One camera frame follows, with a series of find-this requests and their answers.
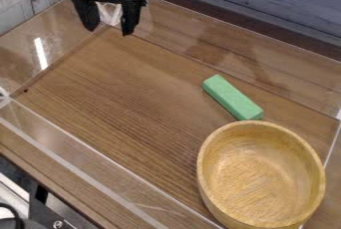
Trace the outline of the brown wooden bowl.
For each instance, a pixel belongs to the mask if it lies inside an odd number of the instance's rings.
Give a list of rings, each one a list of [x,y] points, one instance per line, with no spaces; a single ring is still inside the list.
[[[229,229],[298,229],[325,195],[326,176],[306,140],[275,123],[218,128],[196,156],[203,204]]]

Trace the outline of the clear acrylic corner bracket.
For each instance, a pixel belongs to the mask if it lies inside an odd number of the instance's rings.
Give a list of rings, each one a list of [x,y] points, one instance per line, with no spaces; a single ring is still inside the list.
[[[104,24],[115,27],[120,21],[123,16],[123,9],[120,4],[114,3],[96,3],[99,14],[100,14],[100,20]]]

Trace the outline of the green rectangular block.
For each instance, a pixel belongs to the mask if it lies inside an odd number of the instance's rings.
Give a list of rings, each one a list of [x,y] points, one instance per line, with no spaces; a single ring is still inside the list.
[[[221,75],[206,79],[202,89],[238,120],[262,119],[263,109]]]

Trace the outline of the clear acrylic tray wall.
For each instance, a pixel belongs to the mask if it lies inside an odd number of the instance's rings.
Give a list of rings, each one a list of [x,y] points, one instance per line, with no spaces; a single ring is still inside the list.
[[[0,155],[104,229],[222,229],[3,90]]]

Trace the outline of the black metal table bracket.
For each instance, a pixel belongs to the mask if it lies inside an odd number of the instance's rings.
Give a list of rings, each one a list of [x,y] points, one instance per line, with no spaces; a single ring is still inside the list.
[[[37,185],[29,194],[29,219],[45,229],[77,229],[48,206],[48,190]]]

